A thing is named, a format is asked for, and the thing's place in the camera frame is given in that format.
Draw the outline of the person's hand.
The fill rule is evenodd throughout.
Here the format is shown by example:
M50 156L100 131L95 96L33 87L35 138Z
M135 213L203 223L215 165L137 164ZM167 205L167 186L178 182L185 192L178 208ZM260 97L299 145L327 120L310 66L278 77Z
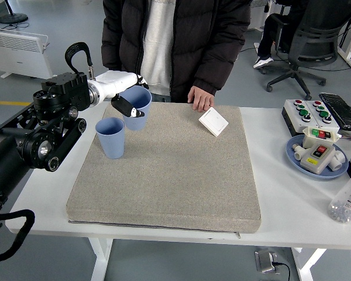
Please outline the person's hand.
M214 107L214 96L196 86L192 86L188 93L188 103L192 109L198 112L204 112Z

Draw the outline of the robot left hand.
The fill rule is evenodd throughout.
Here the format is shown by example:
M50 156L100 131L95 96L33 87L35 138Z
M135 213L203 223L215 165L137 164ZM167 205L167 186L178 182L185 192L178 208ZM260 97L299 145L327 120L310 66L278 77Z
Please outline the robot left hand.
M106 98L111 99L111 105L126 117L138 118L145 116L139 108L121 97L121 93L134 85L149 88L146 80L135 73L108 70L93 79L88 80L90 107L99 105Z

